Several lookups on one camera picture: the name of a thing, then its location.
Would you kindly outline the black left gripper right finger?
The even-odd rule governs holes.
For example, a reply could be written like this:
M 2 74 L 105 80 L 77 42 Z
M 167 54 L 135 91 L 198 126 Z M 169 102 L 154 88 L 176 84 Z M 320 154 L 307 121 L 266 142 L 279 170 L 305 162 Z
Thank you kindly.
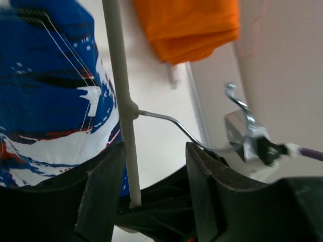
M 186 144 L 199 241 L 322 241 L 322 178 L 265 184 Z

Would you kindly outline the blue patterned trousers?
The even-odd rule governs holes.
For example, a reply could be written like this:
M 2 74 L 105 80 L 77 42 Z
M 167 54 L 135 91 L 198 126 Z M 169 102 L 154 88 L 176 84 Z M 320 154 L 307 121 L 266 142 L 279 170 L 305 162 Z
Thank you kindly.
M 1 186 L 34 186 L 122 139 L 114 86 L 78 1 L 1 4 Z

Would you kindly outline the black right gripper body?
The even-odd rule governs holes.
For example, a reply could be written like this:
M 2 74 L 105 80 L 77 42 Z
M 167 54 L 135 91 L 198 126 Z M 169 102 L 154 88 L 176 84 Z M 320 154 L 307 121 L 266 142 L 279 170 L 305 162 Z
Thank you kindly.
M 154 241 L 198 241 L 187 168 L 141 190 L 142 204 L 130 208 L 119 199 L 115 225 L 140 232 Z

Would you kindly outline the grey clothes hanger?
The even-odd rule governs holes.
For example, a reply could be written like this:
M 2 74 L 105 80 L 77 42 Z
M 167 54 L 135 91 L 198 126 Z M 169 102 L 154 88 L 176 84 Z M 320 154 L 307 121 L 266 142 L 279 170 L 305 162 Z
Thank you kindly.
M 169 68 L 154 61 L 134 27 L 129 1 L 103 1 L 104 21 L 116 90 L 123 141 L 126 146 L 131 208 L 142 205 L 140 186 L 155 182 L 185 161 L 185 145 L 227 154 L 242 148 L 244 138 L 231 145 L 212 145 L 200 123 L 198 99 L 185 71 L 184 87 L 172 91 Z

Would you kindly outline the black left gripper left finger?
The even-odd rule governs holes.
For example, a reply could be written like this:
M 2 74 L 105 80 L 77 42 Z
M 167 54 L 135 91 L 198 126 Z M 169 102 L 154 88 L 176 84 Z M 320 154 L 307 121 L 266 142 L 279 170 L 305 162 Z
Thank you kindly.
M 124 166 L 119 142 L 36 186 L 1 188 L 1 241 L 111 241 Z

